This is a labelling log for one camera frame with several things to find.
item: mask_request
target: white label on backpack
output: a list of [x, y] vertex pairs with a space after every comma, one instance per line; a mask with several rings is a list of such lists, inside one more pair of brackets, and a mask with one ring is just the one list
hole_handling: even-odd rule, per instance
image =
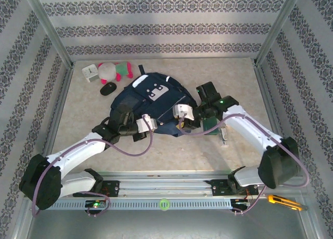
[[133, 88], [136, 88], [142, 81], [145, 80], [146, 77], [148, 77], [148, 75], [142, 75], [138, 77], [137, 80], [135, 80], [132, 84]]
[[156, 101], [160, 96], [166, 93], [169, 89], [164, 86], [160, 85], [158, 88], [155, 88], [149, 93], [149, 98], [153, 101]]

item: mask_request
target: black mouse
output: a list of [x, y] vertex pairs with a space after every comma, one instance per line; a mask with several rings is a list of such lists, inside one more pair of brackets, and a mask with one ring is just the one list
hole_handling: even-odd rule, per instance
[[106, 85], [104, 85], [101, 89], [100, 89], [100, 93], [103, 96], [107, 96], [109, 94], [111, 94], [112, 92], [114, 92], [117, 89], [117, 86], [115, 83], [109, 82]]

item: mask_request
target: yellow box cutter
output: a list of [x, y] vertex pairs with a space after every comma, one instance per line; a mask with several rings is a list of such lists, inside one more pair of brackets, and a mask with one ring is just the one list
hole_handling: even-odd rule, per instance
[[301, 205], [299, 203], [288, 200], [288, 199], [286, 199], [284, 197], [281, 197], [281, 196], [269, 195], [267, 197], [267, 200], [272, 204], [281, 204], [281, 205], [287, 206], [287, 207], [289, 207], [293, 210], [303, 211], [303, 210], [308, 209], [307, 206]]

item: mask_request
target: patterned wallpaper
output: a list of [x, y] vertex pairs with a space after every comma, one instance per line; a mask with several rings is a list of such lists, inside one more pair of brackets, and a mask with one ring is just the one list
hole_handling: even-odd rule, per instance
[[255, 58], [285, 0], [41, 0], [73, 61]]
[[11, 235], [31, 156], [41, 153], [67, 69], [26, 0], [0, 8], [0, 238]]
[[333, 238], [332, 3], [298, 0], [261, 65], [284, 136], [311, 175], [324, 238]]

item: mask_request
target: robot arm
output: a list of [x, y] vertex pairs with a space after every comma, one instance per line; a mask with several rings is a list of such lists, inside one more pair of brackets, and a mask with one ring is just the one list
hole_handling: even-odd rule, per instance
[[228, 176], [229, 187], [234, 193], [248, 185], [265, 184], [274, 189], [299, 173], [300, 166], [277, 145], [282, 144], [294, 155], [298, 155], [294, 139], [284, 139], [266, 129], [231, 96], [221, 98], [212, 82], [197, 87], [197, 92], [202, 101], [199, 107], [192, 109], [188, 105], [175, 105], [173, 108], [175, 117], [187, 119], [185, 128], [200, 127], [200, 121], [204, 118], [225, 120], [227, 125], [238, 131], [262, 155], [259, 166], [241, 167]]
[[[157, 128], [155, 119], [151, 119], [148, 115], [145, 121], [151, 130]], [[122, 125], [118, 125], [115, 132], [109, 124], [105, 124], [105, 120], [98, 126], [94, 127], [84, 139], [71, 145], [70, 147], [43, 157], [40, 154], [34, 156], [22, 177], [19, 189], [32, 200], [37, 182], [45, 169], [54, 162], [53, 166], [45, 174], [43, 181], [39, 187], [36, 204], [39, 209], [47, 209], [53, 205], [57, 199], [73, 193], [82, 191], [91, 191], [99, 193], [101, 191], [101, 183], [103, 178], [94, 170], [86, 169], [80, 173], [69, 173], [73, 168], [89, 159], [90, 157], [103, 152], [108, 148], [107, 141], [111, 144], [118, 142], [119, 137], [132, 135], [133, 139], [144, 137], [143, 134], [149, 131], [143, 118], [137, 119], [135, 122], [128, 124], [128, 118], [122, 119]]]

